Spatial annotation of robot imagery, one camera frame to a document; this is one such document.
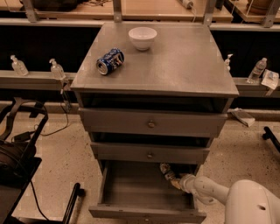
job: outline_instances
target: drawer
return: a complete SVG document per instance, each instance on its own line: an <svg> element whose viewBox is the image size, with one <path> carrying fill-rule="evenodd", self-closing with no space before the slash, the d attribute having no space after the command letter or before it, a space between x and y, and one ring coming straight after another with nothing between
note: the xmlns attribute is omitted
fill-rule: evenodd
<svg viewBox="0 0 280 224"><path fill-rule="evenodd" d="M202 165L209 149L158 144L136 143L91 143L98 160L122 160L139 162L166 162L176 164Z"/></svg>
<svg viewBox="0 0 280 224"><path fill-rule="evenodd" d="M140 109L80 108L88 132L134 133L182 137L217 137L225 114Z"/></svg>
<svg viewBox="0 0 280 224"><path fill-rule="evenodd" d="M179 167L189 172L188 166ZM158 164L108 161L103 173L100 198L89 208L96 218L139 221L201 223L193 196L165 180Z"/></svg>

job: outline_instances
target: cabinet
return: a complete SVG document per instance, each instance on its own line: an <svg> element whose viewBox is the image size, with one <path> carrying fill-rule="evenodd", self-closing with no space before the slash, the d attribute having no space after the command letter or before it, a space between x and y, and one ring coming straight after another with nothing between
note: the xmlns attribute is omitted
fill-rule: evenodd
<svg viewBox="0 0 280 224"><path fill-rule="evenodd" d="M128 32L157 30L151 49L139 52ZM95 62L111 48L124 53L112 74ZM71 89L103 173L94 217L201 223L196 200L170 185L159 170L196 173L221 133L238 91L217 45L202 24L106 23Z"/></svg>

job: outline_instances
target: floor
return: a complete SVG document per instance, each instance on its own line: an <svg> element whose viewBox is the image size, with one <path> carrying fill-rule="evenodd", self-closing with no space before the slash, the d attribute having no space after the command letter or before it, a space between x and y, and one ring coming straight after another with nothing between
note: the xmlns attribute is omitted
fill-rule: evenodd
<svg viewBox="0 0 280 224"><path fill-rule="evenodd" d="M49 120L43 134L53 132L67 124L66 116L59 108L49 109ZM280 153L270 140L264 141L263 127L269 126L275 133L280 133L279 115L260 113L259 120L246 127L234 118L229 118L213 141L206 162L199 169L198 175L205 175L212 180L230 187L239 179L254 180L280 197ZM33 179L38 203L41 210L51 220L62 220L67 202L76 182L85 189L86 196L79 198L73 211L71 223L78 224L123 224L141 223L141 221L109 220L93 218L88 207L98 200L102 174L93 157L88 134L83 129L81 120L75 113L68 115L66 129L50 135L41 136L37 141L37 156L43 159ZM39 123L39 118L30 120L20 114L14 133L32 130ZM198 204L199 210L207 214L203 224L219 224L224 221L224 206L219 202L213 206ZM28 187L17 206L14 216L40 218L32 189Z"/></svg>

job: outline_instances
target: drawer knob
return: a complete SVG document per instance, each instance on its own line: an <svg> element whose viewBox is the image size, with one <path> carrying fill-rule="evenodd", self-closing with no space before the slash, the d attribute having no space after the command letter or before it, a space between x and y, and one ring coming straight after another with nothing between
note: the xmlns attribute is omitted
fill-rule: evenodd
<svg viewBox="0 0 280 224"><path fill-rule="evenodd" d="M151 129L153 129L153 128L156 127L156 124L154 123L153 120L150 120L150 121L148 122L148 127L151 128Z"/></svg>
<svg viewBox="0 0 280 224"><path fill-rule="evenodd" d="M154 155L151 152L148 152L147 158L153 158L153 157L154 157Z"/></svg>

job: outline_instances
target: can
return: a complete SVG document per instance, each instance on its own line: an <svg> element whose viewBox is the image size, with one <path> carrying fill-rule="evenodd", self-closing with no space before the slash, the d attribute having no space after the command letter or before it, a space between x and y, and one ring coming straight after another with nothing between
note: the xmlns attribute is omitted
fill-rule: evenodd
<svg viewBox="0 0 280 224"><path fill-rule="evenodd" d="M121 66L123 62L123 52L114 47L96 61L96 67L101 74L109 74Z"/></svg>

